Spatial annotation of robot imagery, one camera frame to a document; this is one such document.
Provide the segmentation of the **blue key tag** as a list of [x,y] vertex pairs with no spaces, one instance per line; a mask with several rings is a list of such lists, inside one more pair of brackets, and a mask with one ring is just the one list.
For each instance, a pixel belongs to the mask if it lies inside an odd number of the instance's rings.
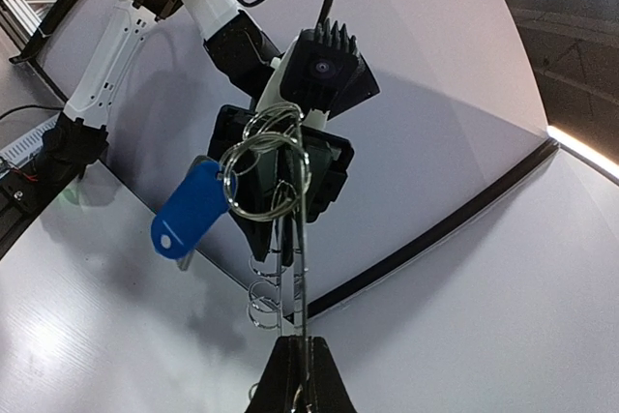
[[151,222],[156,253],[175,261],[180,271],[187,271],[202,237],[229,209],[221,164],[197,156]]

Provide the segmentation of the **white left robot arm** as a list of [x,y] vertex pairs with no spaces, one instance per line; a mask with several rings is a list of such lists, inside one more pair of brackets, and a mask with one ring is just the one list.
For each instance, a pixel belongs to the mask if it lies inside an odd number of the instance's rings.
[[[52,77],[62,86],[73,86],[86,55],[94,51],[94,42],[103,33],[106,16],[113,10],[113,0],[85,0],[78,14],[72,16],[49,52]],[[279,47],[290,42],[297,28],[315,22],[321,0],[271,0],[253,10],[253,16],[268,29]],[[197,27],[186,9],[156,26],[136,53],[128,74],[112,105],[110,147],[103,163],[87,168],[86,180],[74,183],[54,207],[45,210],[41,222],[49,236],[82,258],[100,255],[112,249],[129,252],[129,239],[148,235],[149,223],[139,219],[145,207],[135,202],[129,213],[114,213],[106,206],[120,200],[116,188],[133,190],[130,200],[139,197],[152,209],[159,209],[182,181],[193,157],[205,151],[219,107],[225,103],[248,106],[249,101],[235,90],[228,79],[216,71],[200,44]],[[94,197],[77,199],[85,187],[103,181],[100,204]],[[335,220],[345,213],[347,200],[340,202],[317,222],[309,226],[309,267],[333,268],[340,249]],[[243,234],[233,221],[222,219],[202,241],[202,249],[222,266],[232,270],[233,253],[244,254]]]

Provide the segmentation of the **perforated metal key ring disc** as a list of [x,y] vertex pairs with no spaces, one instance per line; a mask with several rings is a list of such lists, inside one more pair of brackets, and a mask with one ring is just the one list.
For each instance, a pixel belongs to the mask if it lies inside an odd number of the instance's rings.
[[[272,270],[250,262],[257,279],[248,289],[248,316],[258,328],[276,332],[272,360],[284,367],[264,374],[250,389],[257,407],[268,384],[284,380],[280,412],[311,412],[311,355],[306,285],[306,193],[310,185],[309,156],[304,148],[304,115],[294,103],[276,103],[259,110],[244,126],[239,142],[221,157],[224,198],[237,217],[270,227],[268,257]],[[265,206],[244,205],[242,179],[265,170],[272,185]]]

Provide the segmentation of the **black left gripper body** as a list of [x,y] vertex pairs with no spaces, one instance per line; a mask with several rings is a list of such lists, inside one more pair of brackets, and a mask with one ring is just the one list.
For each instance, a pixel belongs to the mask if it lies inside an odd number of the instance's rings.
[[305,205],[306,221],[314,222],[338,199],[352,144],[305,120],[295,103],[221,108],[208,156],[220,164],[224,199],[237,217],[268,222]]

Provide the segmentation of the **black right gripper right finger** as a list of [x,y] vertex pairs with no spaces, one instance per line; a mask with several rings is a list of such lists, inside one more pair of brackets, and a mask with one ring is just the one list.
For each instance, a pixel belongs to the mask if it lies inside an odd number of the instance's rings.
[[311,412],[356,413],[334,357],[322,337],[309,339],[309,405]]

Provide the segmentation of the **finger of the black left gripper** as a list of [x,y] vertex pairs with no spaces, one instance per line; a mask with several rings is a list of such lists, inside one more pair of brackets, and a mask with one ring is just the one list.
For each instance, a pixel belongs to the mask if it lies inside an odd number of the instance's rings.
[[[285,200],[294,200],[297,195],[296,186],[300,177],[300,155],[293,149],[280,148],[280,178],[284,182],[282,187]],[[294,261],[294,212],[286,214],[281,219],[281,264],[290,267]]]
[[[277,164],[276,152],[264,154],[249,172],[238,178],[235,200],[246,212],[263,213],[271,209],[277,185]],[[231,217],[244,233],[253,258],[264,262],[271,246],[272,222],[250,221],[234,212]]]

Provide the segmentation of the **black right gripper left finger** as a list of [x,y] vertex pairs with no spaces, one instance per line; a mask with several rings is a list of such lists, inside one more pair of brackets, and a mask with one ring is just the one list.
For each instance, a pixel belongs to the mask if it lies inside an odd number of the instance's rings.
[[247,413],[309,412],[310,338],[276,339]]

